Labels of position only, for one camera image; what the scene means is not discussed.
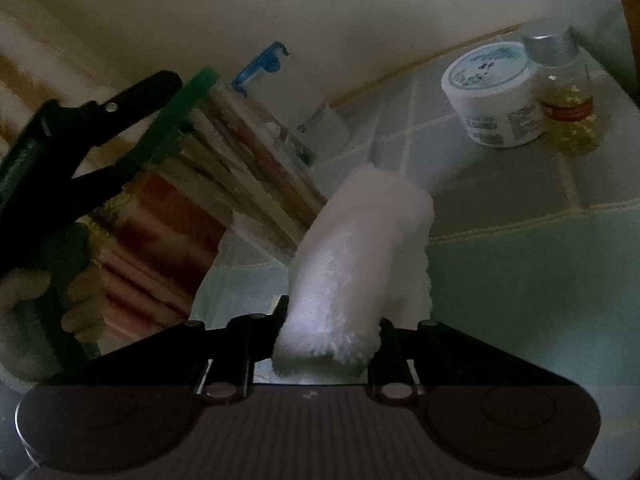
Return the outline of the gloved hand holding gripper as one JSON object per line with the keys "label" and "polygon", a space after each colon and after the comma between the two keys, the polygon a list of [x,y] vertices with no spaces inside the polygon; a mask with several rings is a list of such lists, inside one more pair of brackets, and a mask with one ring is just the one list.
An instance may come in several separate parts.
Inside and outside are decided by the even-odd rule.
{"label": "gloved hand holding gripper", "polygon": [[104,332],[105,292],[93,263],[65,292],[50,294],[46,272],[13,271],[1,281],[1,367],[21,382],[41,382],[58,367],[46,330],[55,327],[81,344],[95,344]]}

